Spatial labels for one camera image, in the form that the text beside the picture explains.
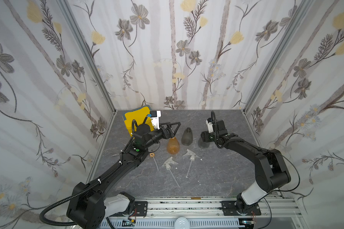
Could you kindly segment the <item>grey translucent spray bottle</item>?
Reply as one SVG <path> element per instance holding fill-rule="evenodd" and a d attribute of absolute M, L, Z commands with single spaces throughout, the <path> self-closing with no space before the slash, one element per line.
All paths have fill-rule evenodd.
<path fill-rule="evenodd" d="M 190 127 L 187 127 L 186 130 L 184 131 L 182 138 L 181 138 L 181 143 L 184 146 L 189 146 L 193 143 L 193 131 Z"/>

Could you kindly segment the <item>amber spray bottle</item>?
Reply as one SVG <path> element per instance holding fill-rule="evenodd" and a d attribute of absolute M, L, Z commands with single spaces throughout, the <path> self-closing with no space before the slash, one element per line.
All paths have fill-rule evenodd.
<path fill-rule="evenodd" d="M 167 152 L 171 155 L 176 155 L 180 151 L 180 143 L 176 137 L 170 138 L 167 143 Z"/>

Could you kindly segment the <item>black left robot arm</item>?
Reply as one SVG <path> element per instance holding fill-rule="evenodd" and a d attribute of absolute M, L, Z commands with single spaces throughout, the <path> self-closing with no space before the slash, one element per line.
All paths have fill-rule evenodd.
<path fill-rule="evenodd" d="M 149 147 L 162 139 L 175 137 L 179 122 L 162 123 L 151 130 L 146 124 L 139 125 L 129 142 L 120 153 L 119 161 L 106 172 L 88 184 L 80 182 L 73 189 L 73 199 L 69 201 L 67 217 L 83 229 L 96 229 L 105 217 L 118 213 L 131 213 L 135 199 L 121 192 L 108 198 L 107 193 L 128 173 L 137 168 L 149 155 Z"/>

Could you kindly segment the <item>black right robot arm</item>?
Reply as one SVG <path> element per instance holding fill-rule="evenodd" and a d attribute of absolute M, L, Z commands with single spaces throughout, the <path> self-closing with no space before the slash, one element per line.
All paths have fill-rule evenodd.
<path fill-rule="evenodd" d="M 208 118 L 206 125 L 208 130 L 201 133 L 203 142 L 213 142 L 219 149 L 239 153 L 254 164 L 255 181 L 237 195 L 235 208 L 238 214 L 252 212 L 270 192 L 291 182 L 290 172 L 280 151 L 260 148 L 234 133 L 228 133 L 222 120 Z"/>

